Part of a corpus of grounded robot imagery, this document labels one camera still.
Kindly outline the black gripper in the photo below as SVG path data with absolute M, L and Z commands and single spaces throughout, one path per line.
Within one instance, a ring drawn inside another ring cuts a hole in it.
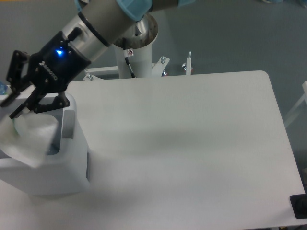
M 39 52 L 32 55 L 14 50 L 6 77 L 12 92 L 0 106 L 9 106 L 30 86 L 30 82 L 37 88 L 9 115 L 9 118 L 16 118 L 25 108 L 38 114 L 70 106 L 64 91 L 68 84 L 91 63 L 72 46 L 72 42 L 81 34 L 82 31 L 78 27 L 75 27 L 68 36 L 59 31 Z M 29 63 L 27 70 L 29 80 L 27 76 L 24 80 L 22 71 L 27 63 Z M 58 95 L 51 103 L 40 103 L 47 93 L 58 93 Z

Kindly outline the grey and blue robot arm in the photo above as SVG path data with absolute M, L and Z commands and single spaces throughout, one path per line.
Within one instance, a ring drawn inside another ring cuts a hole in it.
M 10 118 L 23 109 L 43 113 L 70 105 L 69 83 L 100 57 L 119 37 L 147 13 L 188 5 L 188 0 L 92 0 L 37 53 L 15 50 L 7 81 L 11 94 L 1 102 L 9 106 L 29 86 L 30 96 Z

